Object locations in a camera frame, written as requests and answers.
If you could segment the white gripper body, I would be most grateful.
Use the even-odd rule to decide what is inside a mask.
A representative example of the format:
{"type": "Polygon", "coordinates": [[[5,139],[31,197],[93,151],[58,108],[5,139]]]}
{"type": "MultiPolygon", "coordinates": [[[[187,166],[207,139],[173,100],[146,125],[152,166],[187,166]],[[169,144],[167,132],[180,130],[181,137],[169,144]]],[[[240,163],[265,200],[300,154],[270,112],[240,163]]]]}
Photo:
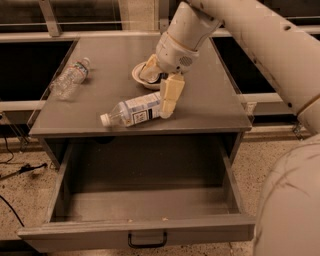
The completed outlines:
{"type": "Polygon", "coordinates": [[[156,46],[157,65],[164,73],[187,73],[199,57],[199,41],[176,39],[168,32],[161,35],[156,46]]]}

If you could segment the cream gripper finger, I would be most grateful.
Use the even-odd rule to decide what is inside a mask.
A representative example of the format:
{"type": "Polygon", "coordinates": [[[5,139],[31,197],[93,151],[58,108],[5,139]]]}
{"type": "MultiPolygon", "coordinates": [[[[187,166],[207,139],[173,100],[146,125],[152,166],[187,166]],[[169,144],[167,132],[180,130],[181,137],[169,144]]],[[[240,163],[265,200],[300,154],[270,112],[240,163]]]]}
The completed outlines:
{"type": "Polygon", "coordinates": [[[184,76],[180,73],[170,74],[160,83],[160,117],[168,119],[174,112],[177,101],[184,89],[184,76]]]}
{"type": "Polygon", "coordinates": [[[162,69],[158,65],[158,58],[155,54],[152,54],[145,63],[145,66],[142,68],[140,78],[146,80],[159,73],[162,73],[162,69]]]}

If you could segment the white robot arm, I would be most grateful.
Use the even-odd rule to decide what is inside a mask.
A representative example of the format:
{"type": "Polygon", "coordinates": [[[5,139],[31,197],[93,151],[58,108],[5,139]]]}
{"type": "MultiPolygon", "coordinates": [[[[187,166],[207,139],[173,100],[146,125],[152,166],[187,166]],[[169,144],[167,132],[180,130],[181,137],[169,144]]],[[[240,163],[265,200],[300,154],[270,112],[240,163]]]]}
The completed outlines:
{"type": "Polygon", "coordinates": [[[224,26],[310,137],[285,153],[265,179],[254,256],[320,256],[320,42],[259,0],[184,0],[140,71],[162,73],[160,115],[172,115],[183,76],[203,41],[224,26]]]}

